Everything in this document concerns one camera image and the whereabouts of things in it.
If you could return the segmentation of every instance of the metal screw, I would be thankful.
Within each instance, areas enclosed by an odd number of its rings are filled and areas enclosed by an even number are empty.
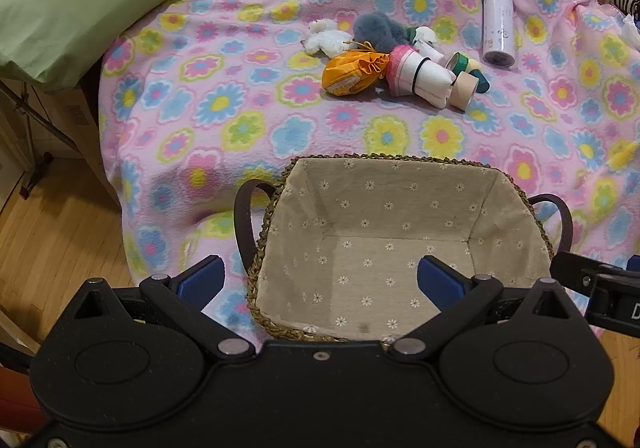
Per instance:
[[[331,357],[327,351],[314,352],[314,359],[318,362],[325,362]]]
[[[62,439],[54,437],[47,442],[47,448],[68,448],[68,446]]]
[[[227,338],[218,344],[218,350],[228,356],[244,354],[250,348],[249,342],[242,338]]]
[[[427,346],[418,338],[400,338],[394,342],[393,348],[401,354],[420,354]]]

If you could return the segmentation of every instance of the pink floral blanket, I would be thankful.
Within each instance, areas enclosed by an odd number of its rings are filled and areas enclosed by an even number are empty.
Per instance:
[[[348,31],[372,10],[429,25],[446,52],[478,58],[481,0],[171,0],[113,44],[100,84],[102,154],[136,280],[218,254],[226,284],[206,312],[259,342],[244,302],[234,195],[309,154],[489,163],[527,194],[567,201],[574,251],[622,266],[640,250],[640,56],[620,40],[616,10],[596,0],[514,0],[516,65],[485,64],[491,88],[466,113],[391,98],[383,82],[349,98],[321,89],[326,60],[302,51],[306,25],[333,18]],[[537,210],[557,240],[555,209]]]

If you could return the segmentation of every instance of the spray can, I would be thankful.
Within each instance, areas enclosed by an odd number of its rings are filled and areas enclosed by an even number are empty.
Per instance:
[[[513,33],[513,1],[484,0],[482,56],[498,67],[511,67],[515,62]]]

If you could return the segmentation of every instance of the basket rim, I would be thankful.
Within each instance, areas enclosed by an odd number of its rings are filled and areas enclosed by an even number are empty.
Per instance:
[[[507,179],[511,182],[511,185],[515,188],[516,192],[522,199],[522,202],[527,207],[527,209],[531,212],[531,217],[534,219],[535,223],[538,226],[540,231],[540,235],[546,244],[546,248],[549,253],[549,259],[552,260],[554,257],[553,246],[551,245],[551,241],[549,240],[548,235],[542,225],[542,223],[538,220],[533,210],[533,206],[529,203],[529,199],[527,195],[524,193],[522,188],[520,188],[514,181],[513,178],[508,174],[500,170],[499,168],[495,168],[489,164],[483,164],[476,161],[468,161],[465,159],[449,159],[444,158],[440,159],[437,157],[427,157],[422,156],[418,157],[416,155],[387,155],[387,154],[337,154],[337,155],[305,155],[305,156],[296,156],[293,157],[287,167],[284,169],[282,176],[274,183],[276,186],[276,191],[273,195],[273,198],[267,205],[267,208],[264,213],[264,219],[262,220],[262,229],[260,231],[260,235],[257,242],[257,251],[254,256],[254,261],[251,264],[251,267],[248,270],[248,293],[246,295],[247,300],[247,308],[251,313],[251,316],[258,322],[258,324],[265,329],[272,337],[276,339],[283,340],[295,340],[295,341],[309,341],[309,342],[346,342],[349,341],[348,338],[340,338],[339,336],[331,336],[331,335],[321,335],[315,334],[311,332],[306,332],[300,329],[296,329],[294,327],[284,326],[277,324],[271,320],[271,318],[265,316],[260,308],[256,305],[256,300],[258,298],[258,275],[260,270],[262,269],[262,261],[264,259],[265,250],[267,246],[267,238],[269,234],[269,228],[271,226],[271,219],[273,218],[273,213],[278,205],[278,201],[280,200],[280,195],[282,194],[282,190],[284,185],[289,177],[293,167],[295,167],[296,163],[302,159],[381,159],[381,160],[401,160],[401,161],[419,161],[419,162],[432,162],[432,163],[440,163],[440,164],[459,164],[462,166],[473,166],[476,168],[488,168],[490,170],[498,171],[504,174]]]

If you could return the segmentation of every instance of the wooden floor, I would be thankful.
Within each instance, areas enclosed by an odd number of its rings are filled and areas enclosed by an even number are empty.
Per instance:
[[[56,159],[23,201],[0,213],[0,307],[38,341],[82,281],[130,285],[120,212],[81,160]],[[600,423],[632,446],[640,418],[640,340],[605,332],[616,380]]]

